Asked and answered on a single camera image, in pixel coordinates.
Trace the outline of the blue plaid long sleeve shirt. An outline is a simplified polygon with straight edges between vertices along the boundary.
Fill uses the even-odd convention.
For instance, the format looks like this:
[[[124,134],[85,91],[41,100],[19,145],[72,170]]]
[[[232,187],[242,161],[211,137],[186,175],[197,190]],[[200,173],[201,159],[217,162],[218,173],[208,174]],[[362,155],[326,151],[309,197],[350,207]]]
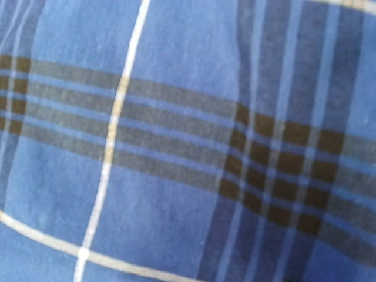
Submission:
[[[374,1],[2,1],[2,281],[374,281]]]

